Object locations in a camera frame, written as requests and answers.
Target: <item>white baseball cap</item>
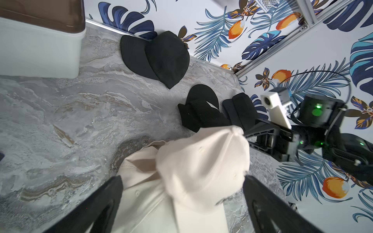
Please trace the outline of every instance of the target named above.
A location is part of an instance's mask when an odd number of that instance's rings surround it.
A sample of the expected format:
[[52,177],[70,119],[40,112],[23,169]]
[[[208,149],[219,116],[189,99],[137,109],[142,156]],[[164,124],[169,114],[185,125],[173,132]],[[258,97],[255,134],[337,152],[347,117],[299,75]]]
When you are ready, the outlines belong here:
[[180,233],[228,232],[222,201],[242,188],[250,165],[243,134],[237,126],[201,128],[159,149],[156,168]]

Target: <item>black cable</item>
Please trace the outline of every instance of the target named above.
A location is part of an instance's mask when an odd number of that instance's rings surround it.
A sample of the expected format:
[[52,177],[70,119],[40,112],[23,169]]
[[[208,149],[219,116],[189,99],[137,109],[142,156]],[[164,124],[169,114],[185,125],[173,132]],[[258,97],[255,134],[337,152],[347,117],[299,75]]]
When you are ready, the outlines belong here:
[[[346,81],[347,81],[347,84],[348,84],[348,95],[347,95],[347,100],[345,101],[345,104],[347,104],[347,102],[350,100],[351,98],[351,82],[348,80],[348,78],[340,73],[337,73],[337,72],[334,72],[334,71],[329,71],[329,70],[313,70],[313,71],[305,71],[305,72],[302,72],[302,73],[297,73],[295,75],[292,75],[288,78],[286,78],[284,81],[280,82],[280,84],[282,84],[283,82],[286,82],[288,81],[291,77],[294,77],[296,75],[301,75],[301,74],[305,74],[305,73],[314,73],[314,72],[328,72],[328,73],[335,73],[335,74],[338,74],[340,76],[342,76]],[[298,110],[298,101],[297,101],[297,107],[293,110],[293,112],[291,113],[290,117],[294,117],[294,113]],[[337,116],[334,118],[333,122],[330,124],[329,128],[326,130],[325,132],[325,139],[324,141],[326,142],[327,141],[327,137],[329,136],[329,133],[330,133],[330,130],[332,129],[333,125],[335,124],[335,122],[337,121],[337,119],[339,118],[339,116],[341,115],[343,110],[339,110],[339,113],[337,114]]]

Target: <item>cable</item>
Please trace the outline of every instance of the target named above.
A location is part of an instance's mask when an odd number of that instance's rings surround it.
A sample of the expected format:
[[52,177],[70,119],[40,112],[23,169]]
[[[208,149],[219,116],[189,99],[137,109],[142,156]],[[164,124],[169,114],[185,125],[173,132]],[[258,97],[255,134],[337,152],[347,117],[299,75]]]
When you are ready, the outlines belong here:
[[337,72],[334,72],[334,71],[329,71],[329,70],[313,70],[313,71],[305,71],[305,72],[302,72],[302,73],[298,73],[298,74],[295,74],[295,75],[292,75],[288,78],[286,78],[284,81],[280,82],[283,83],[283,82],[286,82],[288,81],[291,77],[294,77],[296,75],[302,75],[302,74],[305,74],[305,73],[314,73],[314,72],[327,72],[327,73],[335,73],[337,75],[340,75],[342,76],[346,81],[347,81],[347,84],[348,84],[348,96],[347,96],[347,100],[345,101],[345,104],[350,100],[351,98],[351,82],[348,80],[348,78],[340,73],[337,73]]
[[330,130],[332,129],[333,125],[334,125],[335,122],[338,120],[338,118],[339,118],[339,116],[342,114],[342,112],[343,112],[343,110],[340,109],[339,112],[338,112],[338,114],[337,114],[337,116],[334,118],[333,122],[330,124],[329,128],[325,131],[325,139],[324,139],[325,142],[326,142],[327,137],[328,137],[328,135],[329,135],[329,133],[330,133]]

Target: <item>green led light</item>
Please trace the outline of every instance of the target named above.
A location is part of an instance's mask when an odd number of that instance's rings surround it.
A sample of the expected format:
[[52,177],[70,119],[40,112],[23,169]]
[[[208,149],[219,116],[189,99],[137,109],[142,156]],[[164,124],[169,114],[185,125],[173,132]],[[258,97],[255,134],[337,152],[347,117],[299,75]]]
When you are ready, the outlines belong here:
[[321,116],[322,114],[323,114],[323,111],[319,108],[312,110],[312,115],[314,116]]

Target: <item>cap brim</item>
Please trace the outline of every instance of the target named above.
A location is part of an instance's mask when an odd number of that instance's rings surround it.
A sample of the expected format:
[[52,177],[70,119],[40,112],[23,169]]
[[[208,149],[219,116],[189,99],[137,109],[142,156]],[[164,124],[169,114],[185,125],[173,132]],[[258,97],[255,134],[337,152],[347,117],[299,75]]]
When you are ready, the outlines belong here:
[[243,128],[241,121],[239,120],[236,108],[234,107],[233,100],[227,99],[223,101],[223,107],[225,111],[228,113],[229,119],[232,125],[236,125],[238,127]]
[[195,212],[175,200],[173,207],[179,233],[229,232],[223,204],[216,206],[213,211],[208,213]]
[[189,104],[193,100],[206,100],[219,109],[219,101],[215,92],[209,86],[204,84],[194,85],[189,90],[185,104]]
[[149,42],[137,37],[129,35],[122,36],[120,39],[122,59],[126,66],[136,74],[159,81],[158,76],[149,65],[145,54],[147,43]]

